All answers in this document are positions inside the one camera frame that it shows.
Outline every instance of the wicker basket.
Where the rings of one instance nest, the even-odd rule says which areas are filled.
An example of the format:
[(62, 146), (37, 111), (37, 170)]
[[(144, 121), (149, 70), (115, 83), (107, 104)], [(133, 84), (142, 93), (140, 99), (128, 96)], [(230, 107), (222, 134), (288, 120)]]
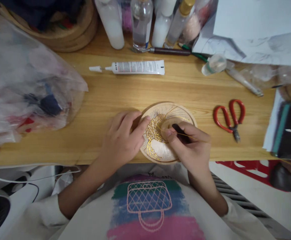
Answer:
[(93, 39), (98, 27), (98, 13), (92, 0), (86, 0), (80, 10), (77, 24), (70, 29), (63, 29), (57, 23), (51, 23), (53, 28), (38, 33), (33, 31), (23, 18), (2, 4), (0, 14), (56, 52), (74, 52), (85, 47)]

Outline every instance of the white sleeve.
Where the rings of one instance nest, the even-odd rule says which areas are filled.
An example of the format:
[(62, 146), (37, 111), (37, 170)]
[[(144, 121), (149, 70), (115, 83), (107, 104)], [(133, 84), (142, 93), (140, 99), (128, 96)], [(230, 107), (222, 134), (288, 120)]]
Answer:
[(275, 240), (272, 234), (258, 220), (230, 198), (223, 196), (229, 211), (222, 220), (235, 232), (241, 240)]
[(32, 203), (6, 235), (6, 240), (50, 239), (69, 220), (59, 209), (58, 196)]

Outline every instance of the handbag graphic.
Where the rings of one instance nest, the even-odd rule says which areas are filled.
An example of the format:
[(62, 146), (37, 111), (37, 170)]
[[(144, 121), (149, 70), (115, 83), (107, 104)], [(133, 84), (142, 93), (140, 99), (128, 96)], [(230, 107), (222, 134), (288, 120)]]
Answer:
[[(164, 211), (172, 208), (170, 193), (163, 181), (146, 181), (128, 185), (127, 210), (137, 213), (143, 229), (149, 232), (158, 231), (164, 222)], [(154, 223), (147, 223), (142, 213), (160, 212), (160, 218)]]

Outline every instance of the red scissors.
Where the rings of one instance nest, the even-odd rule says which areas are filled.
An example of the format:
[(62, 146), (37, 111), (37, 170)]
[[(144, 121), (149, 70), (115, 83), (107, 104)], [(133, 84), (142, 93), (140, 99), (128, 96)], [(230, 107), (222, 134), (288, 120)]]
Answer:
[[(240, 109), (241, 109), (239, 120), (236, 118), (236, 115), (235, 115), (235, 112), (234, 112), (234, 103), (235, 102), (237, 102), (239, 104)], [(214, 119), (214, 122), (216, 123), (216, 125), (218, 125), (220, 128), (224, 129), (225, 131), (227, 131), (229, 133), (233, 133), (235, 141), (236, 142), (240, 142), (241, 139), (240, 139), (240, 135), (239, 135), (239, 132), (238, 132), (238, 125), (242, 124), (242, 122), (243, 122), (243, 119), (244, 119), (244, 116), (245, 116), (245, 106), (244, 106), (242, 101), (240, 101), (238, 99), (233, 99), (233, 100), (230, 101), (229, 107), (230, 107), (231, 116), (232, 116), (232, 119), (233, 119), (233, 122), (234, 122), (234, 127), (231, 126), (229, 113), (228, 113), (227, 109), (224, 106), (217, 106), (214, 109), (214, 111), (213, 111), (213, 119)], [(218, 110), (220, 108), (223, 111), (227, 127), (224, 127), (223, 125), (221, 125), (219, 120), (218, 120)]]

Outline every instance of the wooden table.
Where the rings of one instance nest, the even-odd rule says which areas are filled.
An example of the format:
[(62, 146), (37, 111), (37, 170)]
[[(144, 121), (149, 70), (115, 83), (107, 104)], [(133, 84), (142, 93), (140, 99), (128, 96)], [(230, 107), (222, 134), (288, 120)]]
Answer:
[[(122, 50), (110, 46), (100, 25), (92, 42), (75, 53), (59, 54), (88, 83), (81, 110), (72, 123), (58, 131), (30, 133), (20, 143), (0, 148), (0, 165), (30, 163), (89, 164), (100, 151), (106, 123), (123, 110), (144, 111), (158, 102), (178, 103), (191, 111), (198, 127), (212, 136), (211, 161), (273, 159), (262, 149), (273, 106), (274, 90), (258, 98), (225, 72), (204, 76), (202, 60), (194, 56), (169, 56), (151, 53), (136, 54), (128, 48), (126, 36)], [(89, 66), (110, 66), (112, 62), (161, 60), (165, 76), (114, 75), (109, 71), (90, 72)], [(216, 105), (228, 107), (231, 99), (240, 99), (246, 116), (238, 130), (241, 143), (233, 135), (217, 127), (212, 113)], [(132, 161), (149, 162), (141, 152)]]

